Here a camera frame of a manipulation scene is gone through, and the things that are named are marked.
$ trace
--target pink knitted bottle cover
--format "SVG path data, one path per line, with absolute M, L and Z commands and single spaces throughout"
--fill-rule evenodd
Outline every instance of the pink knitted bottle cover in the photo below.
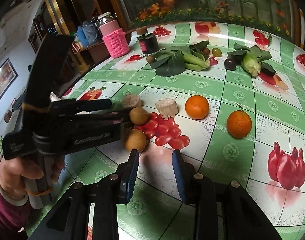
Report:
M 102 39 L 110 53 L 110 56 L 113 58 L 121 57 L 127 54 L 130 50 L 126 40 L 126 33 L 124 33 L 121 28 L 107 36 L 104 36 Z

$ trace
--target orange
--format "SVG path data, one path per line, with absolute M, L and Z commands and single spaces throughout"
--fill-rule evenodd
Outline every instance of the orange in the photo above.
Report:
M 203 96 L 191 96 L 185 104 L 186 113 L 192 119 L 204 119 L 209 113 L 209 103 Z
M 228 116 L 227 129 L 232 137 L 237 139 L 244 138 L 250 133 L 251 128 L 251 118 L 245 111 L 237 110 Z

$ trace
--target pink sleeve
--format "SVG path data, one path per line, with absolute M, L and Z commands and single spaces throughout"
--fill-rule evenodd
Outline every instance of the pink sleeve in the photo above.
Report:
M 0 194 L 0 239 L 16 237 L 29 218 L 29 201 L 23 206 L 14 206 Z

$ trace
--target framed picture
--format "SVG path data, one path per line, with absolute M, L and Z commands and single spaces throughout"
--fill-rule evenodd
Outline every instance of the framed picture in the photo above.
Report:
M 0 99 L 18 74 L 8 58 L 0 67 Z

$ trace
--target bottle lid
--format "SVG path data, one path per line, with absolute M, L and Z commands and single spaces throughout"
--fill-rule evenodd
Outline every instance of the bottle lid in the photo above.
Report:
M 100 19 L 102 17 L 105 17 L 105 16 L 108 16 L 108 15 L 111 15 L 111 12 L 106 12 L 106 13 L 103 13 L 103 14 L 99 15 L 98 19 Z
M 148 30 L 147 30 L 147 27 L 141 27 L 141 28 L 136 29 L 136 32 L 138 35 L 143 35 L 143 34 L 148 33 Z

